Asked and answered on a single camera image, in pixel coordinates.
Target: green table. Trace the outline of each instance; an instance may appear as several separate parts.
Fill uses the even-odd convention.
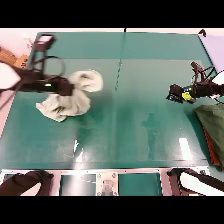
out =
[[[204,67],[210,59],[197,35],[159,33],[54,33],[49,55],[66,63],[66,74],[95,69],[104,89],[91,93],[91,109],[57,123],[44,117],[35,103],[47,94],[18,92],[0,139],[0,168],[100,169],[207,165],[203,129],[195,105],[166,100],[171,84],[190,84],[190,63]],[[122,58],[118,89],[119,61]],[[49,61],[47,71],[60,71]],[[75,158],[75,140],[80,143]],[[184,156],[187,139],[192,158]],[[83,161],[76,158],[84,149]]]

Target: glossy table surface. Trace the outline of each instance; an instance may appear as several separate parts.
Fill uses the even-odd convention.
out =
[[[0,139],[0,168],[100,169],[207,165],[208,148],[193,109],[214,104],[166,100],[169,86],[191,83],[190,63],[210,59],[197,35],[158,33],[54,33],[49,55],[64,59],[66,74],[95,69],[101,92],[91,109],[57,123],[36,108],[47,94],[17,93]],[[117,82],[119,60],[122,66]],[[58,74],[59,64],[47,62]],[[72,156],[75,140],[79,147]],[[83,148],[81,162],[76,162]]]

